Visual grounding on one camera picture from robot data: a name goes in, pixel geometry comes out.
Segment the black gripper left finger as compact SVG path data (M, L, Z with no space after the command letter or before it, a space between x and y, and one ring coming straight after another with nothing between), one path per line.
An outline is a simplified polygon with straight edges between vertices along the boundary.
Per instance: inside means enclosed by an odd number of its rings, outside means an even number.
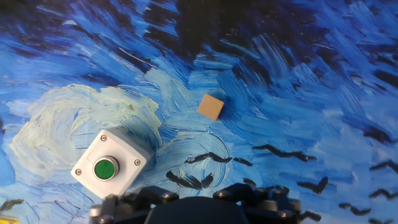
M110 194L103 203L90 208L90 224L144 224L156 205L179 199L179 195L160 187L144 187L138 193Z

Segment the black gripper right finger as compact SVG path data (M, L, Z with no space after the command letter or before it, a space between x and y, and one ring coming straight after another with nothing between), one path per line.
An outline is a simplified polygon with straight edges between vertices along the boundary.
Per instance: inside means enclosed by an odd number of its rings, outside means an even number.
M322 217L301 209L298 199L289 198L289 189L280 185L258 188L249 184L233 184L213 194L213 198L232 203L246 223L299 224L309 218Z

